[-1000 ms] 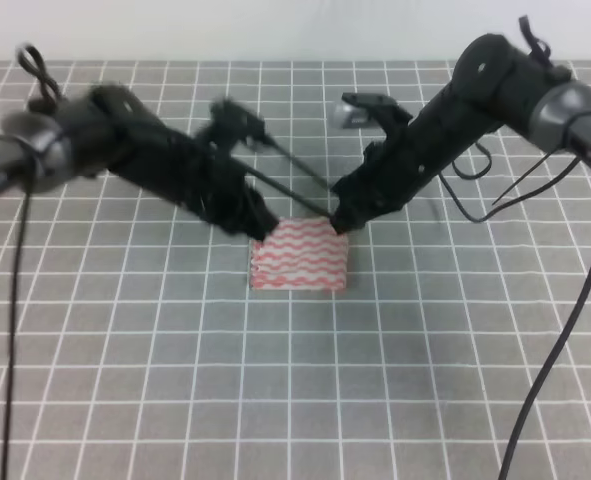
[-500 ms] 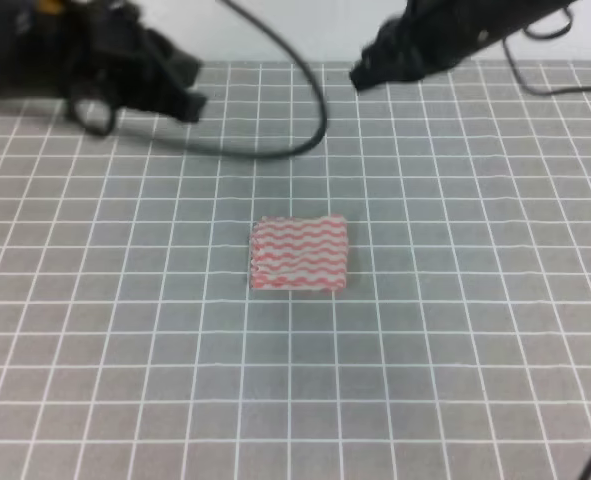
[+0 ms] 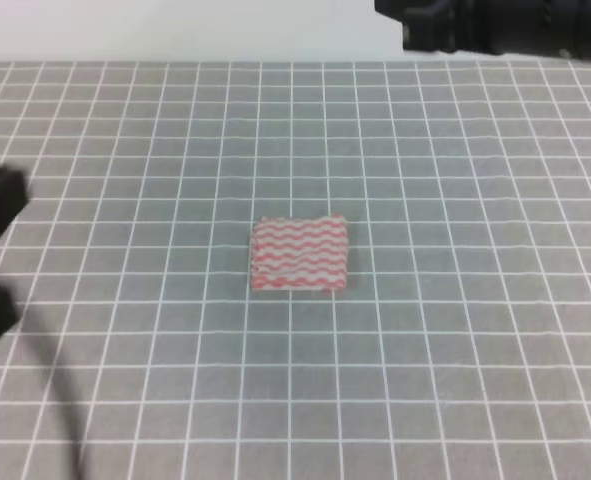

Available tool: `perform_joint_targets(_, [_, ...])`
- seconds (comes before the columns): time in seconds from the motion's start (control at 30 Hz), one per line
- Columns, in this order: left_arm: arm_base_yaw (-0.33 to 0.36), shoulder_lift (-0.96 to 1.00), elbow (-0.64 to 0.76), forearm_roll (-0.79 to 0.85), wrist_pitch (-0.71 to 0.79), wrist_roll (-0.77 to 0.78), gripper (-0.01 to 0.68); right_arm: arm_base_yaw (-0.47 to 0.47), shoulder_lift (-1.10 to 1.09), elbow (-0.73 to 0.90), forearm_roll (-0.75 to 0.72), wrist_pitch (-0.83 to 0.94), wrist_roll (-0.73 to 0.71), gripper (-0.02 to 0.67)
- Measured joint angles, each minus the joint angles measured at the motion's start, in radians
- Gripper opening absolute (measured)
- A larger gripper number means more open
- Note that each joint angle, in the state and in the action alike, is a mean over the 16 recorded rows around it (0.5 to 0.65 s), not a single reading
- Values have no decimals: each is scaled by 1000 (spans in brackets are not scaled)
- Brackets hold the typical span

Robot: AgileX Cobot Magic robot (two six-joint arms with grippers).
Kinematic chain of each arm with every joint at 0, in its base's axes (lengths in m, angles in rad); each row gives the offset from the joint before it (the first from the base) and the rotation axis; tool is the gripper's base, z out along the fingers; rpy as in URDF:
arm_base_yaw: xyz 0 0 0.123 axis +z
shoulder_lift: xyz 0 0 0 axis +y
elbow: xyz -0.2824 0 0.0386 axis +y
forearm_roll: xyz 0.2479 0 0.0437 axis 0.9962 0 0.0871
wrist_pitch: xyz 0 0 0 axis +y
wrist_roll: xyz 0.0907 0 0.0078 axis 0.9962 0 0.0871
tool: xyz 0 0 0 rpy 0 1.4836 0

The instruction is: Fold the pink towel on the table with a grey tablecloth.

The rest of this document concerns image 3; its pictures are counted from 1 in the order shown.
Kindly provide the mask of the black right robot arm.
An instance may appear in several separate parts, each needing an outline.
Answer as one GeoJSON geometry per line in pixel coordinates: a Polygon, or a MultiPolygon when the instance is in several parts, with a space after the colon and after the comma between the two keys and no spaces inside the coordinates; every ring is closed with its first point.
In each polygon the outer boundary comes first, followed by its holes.
{"type": "Polygon", "coordinates": [[[591,61],[590,0],[376,0],[418,52],[519,54],[591,61]]]}

